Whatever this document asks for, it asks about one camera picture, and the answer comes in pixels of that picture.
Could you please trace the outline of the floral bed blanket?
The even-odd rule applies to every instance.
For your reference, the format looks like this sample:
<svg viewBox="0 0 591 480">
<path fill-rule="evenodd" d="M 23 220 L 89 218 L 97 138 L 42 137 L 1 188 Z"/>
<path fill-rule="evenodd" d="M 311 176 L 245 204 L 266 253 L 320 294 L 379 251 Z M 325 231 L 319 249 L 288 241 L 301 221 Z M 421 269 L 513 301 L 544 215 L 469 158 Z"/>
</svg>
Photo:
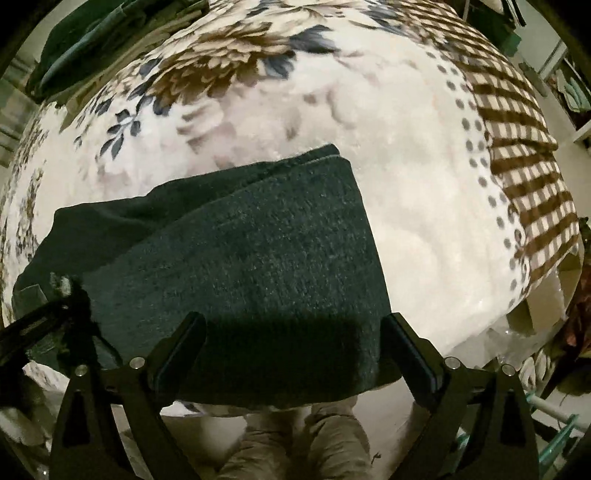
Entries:
<svg viewBox="0 0 591 480">
<path fill-rule="evenodd" d="M 448 352 L 580 240 L 535 91 L 441 1 L 214 1 L 44 102 L 1 198 L 1 313 L 55 213 L 334 145 L 391 311 Z"/>
</svg>

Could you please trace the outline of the dark blue jeans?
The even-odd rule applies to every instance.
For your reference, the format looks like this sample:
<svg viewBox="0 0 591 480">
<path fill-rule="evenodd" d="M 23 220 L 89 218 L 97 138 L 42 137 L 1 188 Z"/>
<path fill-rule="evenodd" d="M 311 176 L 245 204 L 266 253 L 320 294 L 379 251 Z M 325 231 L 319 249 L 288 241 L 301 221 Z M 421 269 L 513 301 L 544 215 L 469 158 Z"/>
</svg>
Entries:
<svg viewBox="0 0 591 480">
<path fill-rule="evenodd" d="M 102 366 L 179 340 L 155 377 L 173 400 L 290 408 L 401 376 L 362 195 L 334 145 L 59 209 L 15 282 L 14 313 L 67 280 L 89 297 Z M 181 338 L 190 313 L 204 327 Z"/>
</svg>

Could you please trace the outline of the white wardrobe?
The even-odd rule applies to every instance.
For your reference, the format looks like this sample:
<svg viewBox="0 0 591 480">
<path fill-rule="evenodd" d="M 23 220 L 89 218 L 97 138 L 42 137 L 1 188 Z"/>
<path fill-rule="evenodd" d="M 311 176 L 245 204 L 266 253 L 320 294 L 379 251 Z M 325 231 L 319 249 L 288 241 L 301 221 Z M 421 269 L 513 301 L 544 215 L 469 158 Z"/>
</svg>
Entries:
<svg viewBox="0 0 591 480">
<path fill-rule="evenodd" d="M 590 147 L 590 3 L 517 1 L 525 23 L 517 56 L 542 90 L 554 95 L 574 132 L 571 141 Z"/>
</svg>

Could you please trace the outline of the person legs beige trousers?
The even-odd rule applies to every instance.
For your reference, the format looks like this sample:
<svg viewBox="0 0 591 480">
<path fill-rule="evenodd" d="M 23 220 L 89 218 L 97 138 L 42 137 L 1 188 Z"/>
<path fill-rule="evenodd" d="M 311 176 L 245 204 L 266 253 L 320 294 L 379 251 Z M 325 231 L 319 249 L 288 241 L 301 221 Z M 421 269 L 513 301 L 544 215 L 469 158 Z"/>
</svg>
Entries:
<svg viewBox="0 0 591 480">
<path fill-rule="evenodd" d="M 245 433 L 219 479 L 371 479 L 370 442 L 353 413 L 356 396 L 245 416 Z"/>
</svg>

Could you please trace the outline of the open cardboard box floor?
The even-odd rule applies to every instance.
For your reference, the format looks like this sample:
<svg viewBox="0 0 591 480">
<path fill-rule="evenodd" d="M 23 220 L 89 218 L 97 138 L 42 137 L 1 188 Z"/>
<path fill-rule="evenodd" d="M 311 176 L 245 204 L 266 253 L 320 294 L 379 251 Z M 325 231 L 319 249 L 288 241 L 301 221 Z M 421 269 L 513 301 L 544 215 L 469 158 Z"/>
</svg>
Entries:
<svg viewBox="0 0 591 480">
<path fill-rule="evenodd" d="M 509 327 L 530 336 L 546 333 L 567 318 L 582 273 L 583 261 L 569 253 L 508 315 Z"/>
</svg>

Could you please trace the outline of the folded blue jeans stack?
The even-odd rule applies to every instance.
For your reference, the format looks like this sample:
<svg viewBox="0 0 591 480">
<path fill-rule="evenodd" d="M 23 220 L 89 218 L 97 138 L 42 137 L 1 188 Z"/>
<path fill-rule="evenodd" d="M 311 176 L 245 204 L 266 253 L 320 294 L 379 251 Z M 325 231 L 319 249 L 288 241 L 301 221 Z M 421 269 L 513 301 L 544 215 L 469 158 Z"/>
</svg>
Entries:
<svg viewBox="0 0 591 480">
<path fill-rule="evenodd" d="M 108 66 L 130 41 L 208 8 L 207 1 L 86 1 L 49 33 L 26 92 L 41 102 Z"/>
</svg>

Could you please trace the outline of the grey green curtain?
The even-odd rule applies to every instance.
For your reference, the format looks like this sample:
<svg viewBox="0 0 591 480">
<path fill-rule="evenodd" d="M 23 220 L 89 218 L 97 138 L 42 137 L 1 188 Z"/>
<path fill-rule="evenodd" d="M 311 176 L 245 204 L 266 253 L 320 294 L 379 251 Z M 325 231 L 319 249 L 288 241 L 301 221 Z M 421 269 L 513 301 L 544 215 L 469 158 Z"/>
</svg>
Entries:
<svg viewBox="0 0 591 480">
<path fill-rule="evenodd" d="M 27 95 L 26 84 L 37 62 L 28 54 L 17 54 L 1 77 L 0 127 L 1 165 L 8 167 L 37 104 Z"/>
</svg>

